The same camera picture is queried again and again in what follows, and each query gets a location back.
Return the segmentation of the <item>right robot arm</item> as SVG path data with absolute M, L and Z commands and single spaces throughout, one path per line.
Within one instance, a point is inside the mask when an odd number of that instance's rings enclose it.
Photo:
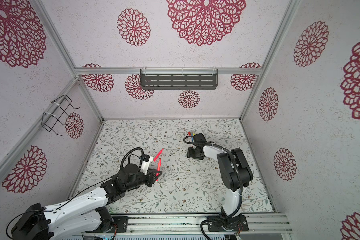
M 229 150 L 208 142 L 203 134 L 186 136 L 183 142 L 190 145 L 187 158 L 196 160 L 210 158 L 218 162 L 221 178 L 227 189 L 218 221 L 230 224 L 237 220 L 241 214 L 245 188 L 253 180 L 252 170 L 242 149 Z

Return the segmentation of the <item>pink highlighter pen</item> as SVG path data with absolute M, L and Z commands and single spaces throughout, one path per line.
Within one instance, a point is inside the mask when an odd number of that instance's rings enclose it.
M 162 154 L 163 150 L 164 150 L 164 149 L 161 149 L 161 150 L 157 153 L 157 155 L 156 155 L 156 156 L 154 157 L 154 159 L 153 159 L 154 162 L 160 157 L 160 155 Z
M 162 165 L 162 160 L 161 158 L 159 158 L 159 162 L 158 162 L 158 166 L 157 166 L 157 171 L 160 171 L 161 170 L 161 165 Z

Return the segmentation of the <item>grey slotted wall shelf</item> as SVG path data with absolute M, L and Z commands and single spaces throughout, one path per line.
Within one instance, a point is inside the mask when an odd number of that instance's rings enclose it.
M 140 85 L 144 90 L 215 90 L 219 71 L 160 71 L 140 70 Z

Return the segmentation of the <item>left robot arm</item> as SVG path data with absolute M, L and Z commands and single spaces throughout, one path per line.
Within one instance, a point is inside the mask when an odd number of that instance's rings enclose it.
M 137 165 L 128 164 L 86 194 L 46 207 L 40 203 L 30 206 L 16 217 L 17 223 L 6 231 L 7 236 L 12 240 L 62 240 L 78 233 L 110 230 L 114 219 L 106 206 L 142 185 L 151 187 L 162 173 L 155 169 L 142 172 Z

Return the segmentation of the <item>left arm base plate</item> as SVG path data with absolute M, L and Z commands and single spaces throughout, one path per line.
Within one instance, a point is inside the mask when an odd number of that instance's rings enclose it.
M 112 222 L 101 223 L 101 225 L 93 231 L 85 231 L 85 233 L 125 233 L 128 227 L 129 217 L 113 217 Z

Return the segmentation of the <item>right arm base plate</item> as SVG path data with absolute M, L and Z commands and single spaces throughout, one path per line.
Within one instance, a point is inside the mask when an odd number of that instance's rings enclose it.
M 247 219 L 243 214 L 227 220 L 214 221 L 219 218 L 219 216 L 207 217 L 209 232 L 247 232 L 249 230 Z

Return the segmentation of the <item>aluminium front rail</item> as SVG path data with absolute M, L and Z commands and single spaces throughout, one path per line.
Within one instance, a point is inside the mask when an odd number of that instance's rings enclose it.
M 118 232 L 116 236 L 133 235 L 202 235 L 201 223 L 208 236 L 280 234 L 285 239 L 293 233 L 292 225 L 285 214 L 244 213 L 240 223 L 218 227 L 218 214 L 113 214 Z

